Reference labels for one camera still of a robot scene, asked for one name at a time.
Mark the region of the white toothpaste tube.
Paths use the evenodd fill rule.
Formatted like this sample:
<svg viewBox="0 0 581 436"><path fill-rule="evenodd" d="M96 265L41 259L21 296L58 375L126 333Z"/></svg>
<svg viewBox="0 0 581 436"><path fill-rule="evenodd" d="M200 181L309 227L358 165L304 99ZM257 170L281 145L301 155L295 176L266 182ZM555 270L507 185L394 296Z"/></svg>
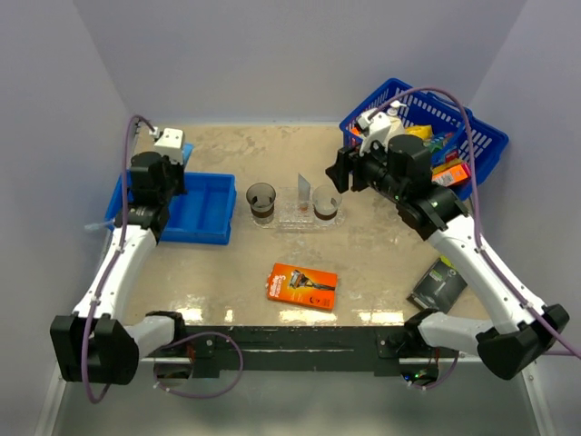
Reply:
<svg viewBox="0 0 581 436"><path fill-rule="evenodd" d="M297 183L297 193L298 193L297 207L301 213L306 213L309 209L310 189L311 189L310 182L301 173L299 173Z"/></svg>

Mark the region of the dark smoked plastic cup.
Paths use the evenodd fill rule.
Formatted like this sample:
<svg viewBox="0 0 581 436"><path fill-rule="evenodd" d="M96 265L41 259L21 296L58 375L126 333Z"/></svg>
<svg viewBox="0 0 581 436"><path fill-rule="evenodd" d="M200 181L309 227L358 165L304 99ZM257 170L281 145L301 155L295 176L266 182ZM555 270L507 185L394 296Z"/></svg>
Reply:
<svg viewBox="0 0 581 436"><path fill-rule="evenodd" d="M251 216L258 224L270 223L274 217L276 191L269 183L254 183L246 191Z"/></svg>

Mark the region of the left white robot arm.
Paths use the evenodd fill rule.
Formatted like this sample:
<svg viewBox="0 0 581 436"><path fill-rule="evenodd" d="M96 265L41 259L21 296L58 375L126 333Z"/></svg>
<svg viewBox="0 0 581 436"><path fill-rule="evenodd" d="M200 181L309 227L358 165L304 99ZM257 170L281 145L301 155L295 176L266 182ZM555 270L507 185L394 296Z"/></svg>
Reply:
<svg viewBox="0 0 581 436"><path fill-rule="evenodd" d="M126 385L152 352L178 356L186 350L188 334L177 312L149 312L132 327L120 321L134 282L169 222L171 201L186 193L184 163L183 153L142 152L122 173L122 206L103 262L73 312L56 316L50 327L66 381Z"/></svg>

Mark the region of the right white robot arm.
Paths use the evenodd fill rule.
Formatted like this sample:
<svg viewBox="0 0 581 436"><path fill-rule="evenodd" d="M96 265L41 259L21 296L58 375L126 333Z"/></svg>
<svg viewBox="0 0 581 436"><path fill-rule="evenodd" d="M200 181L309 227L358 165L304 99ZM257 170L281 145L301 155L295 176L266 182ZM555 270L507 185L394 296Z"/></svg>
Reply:
<svg viewBox="0 0 581 436"><path fill-rule="evenodd" d="M487 311L486 322L421 311L404 324L410 354L423 357L434 348L466 352L510 380L550 350L569 321L567 311L535 296L484 244L465 204L433 182L431 154L419 138L397 135L366 153L340 149L326 174L340 193L372 188L391 200L402 221L451 261Z"/></svg>

